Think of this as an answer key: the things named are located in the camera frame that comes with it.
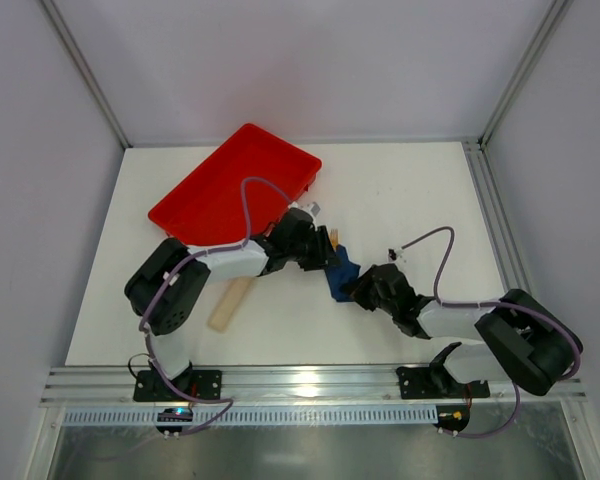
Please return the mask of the dark blue paper napkin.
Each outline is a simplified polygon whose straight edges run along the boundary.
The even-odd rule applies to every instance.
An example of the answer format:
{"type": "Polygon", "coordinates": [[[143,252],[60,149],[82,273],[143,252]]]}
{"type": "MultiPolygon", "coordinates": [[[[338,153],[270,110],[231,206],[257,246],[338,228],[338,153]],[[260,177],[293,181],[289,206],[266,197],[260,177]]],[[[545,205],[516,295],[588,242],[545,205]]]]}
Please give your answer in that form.
{"type": "Polygon", "coordinates": [[[331,297],[338,303],[350,303],[352,299],[342,288],[357,280],[360,276],[360,265],[350,260],[347,249],[338,245],[335,249],[338,264],[328,267],[324,273],[331,297]]]}

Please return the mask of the orange plastic fork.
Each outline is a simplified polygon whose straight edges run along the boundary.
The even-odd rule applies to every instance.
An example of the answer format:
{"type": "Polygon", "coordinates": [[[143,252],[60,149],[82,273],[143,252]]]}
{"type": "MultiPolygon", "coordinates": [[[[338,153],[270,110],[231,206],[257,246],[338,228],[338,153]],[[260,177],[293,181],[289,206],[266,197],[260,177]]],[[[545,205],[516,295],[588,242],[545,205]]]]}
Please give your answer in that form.
{"type": "Polygon", "coordinates": [[[337,228],[333,228],[329,231],[329,240],[334,250],[337,250],[340,242],[339,242],[339,230],[337,228]]]}

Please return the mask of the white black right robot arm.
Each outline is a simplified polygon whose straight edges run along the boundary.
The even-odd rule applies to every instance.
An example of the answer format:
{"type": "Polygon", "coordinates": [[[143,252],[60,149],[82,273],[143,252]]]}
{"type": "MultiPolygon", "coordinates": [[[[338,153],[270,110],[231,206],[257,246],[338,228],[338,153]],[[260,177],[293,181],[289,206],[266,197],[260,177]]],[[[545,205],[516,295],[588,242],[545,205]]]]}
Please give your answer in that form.
{"type": "Polygon", "coordinates": [[[442,394],[474,382],[510,381],[544,396],[581,365],[579,338],[521,289],[495,301],[445,303],[417,293],[393,263],[374,265],[339,289],[363,309],[388,314],[409,337],[451,339],[426,369],[442,394]]]}

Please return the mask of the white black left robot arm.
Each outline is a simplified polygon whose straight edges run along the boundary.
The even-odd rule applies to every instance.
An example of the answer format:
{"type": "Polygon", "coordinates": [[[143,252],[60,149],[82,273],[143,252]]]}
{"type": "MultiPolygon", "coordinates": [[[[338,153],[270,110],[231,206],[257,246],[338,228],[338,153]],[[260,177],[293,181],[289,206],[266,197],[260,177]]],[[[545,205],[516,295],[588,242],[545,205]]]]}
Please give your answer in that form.
{"type": "Polygon", "coordinates": [[[194,310],[209,283],[257,278],[282,270],[289,262],[304,271],[339,264],[326,226],[316,223],[315,203],[292,204],[264,232],[211,247],[163,241],[127,282],[124,294],[141,320],[150,362],[169,381],[191,363],[176,331],[194,310]]]}

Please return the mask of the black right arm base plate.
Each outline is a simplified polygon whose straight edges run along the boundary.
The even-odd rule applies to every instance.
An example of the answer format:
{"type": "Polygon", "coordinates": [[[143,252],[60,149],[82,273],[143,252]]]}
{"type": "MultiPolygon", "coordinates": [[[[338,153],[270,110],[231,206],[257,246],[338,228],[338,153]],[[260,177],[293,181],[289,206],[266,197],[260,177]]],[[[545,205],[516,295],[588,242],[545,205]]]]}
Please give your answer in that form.
{"type": "Polygon", "coordinates": [[[407,367],[396,369],[401,398],[416,399],[469,399],[488,398],[487,382],[459,383],[442,367],[407,367]]]}

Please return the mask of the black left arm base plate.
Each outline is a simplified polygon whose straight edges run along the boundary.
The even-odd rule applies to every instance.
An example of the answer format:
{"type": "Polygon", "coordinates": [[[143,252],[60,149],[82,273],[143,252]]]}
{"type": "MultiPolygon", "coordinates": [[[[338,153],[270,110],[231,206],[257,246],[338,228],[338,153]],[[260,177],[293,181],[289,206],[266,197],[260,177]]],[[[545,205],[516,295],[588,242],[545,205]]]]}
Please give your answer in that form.
{"type": "MultiPolygon", "coordinates": [[[[221,397],[223,372],[221,370],[187,369],[171,380],[173,387],[187,397],[218,400],[221,397]]],[[[136,374],[133,400],[140,403],[184,401],[169,388],[159,373],[151,368],[136,374]]]]}

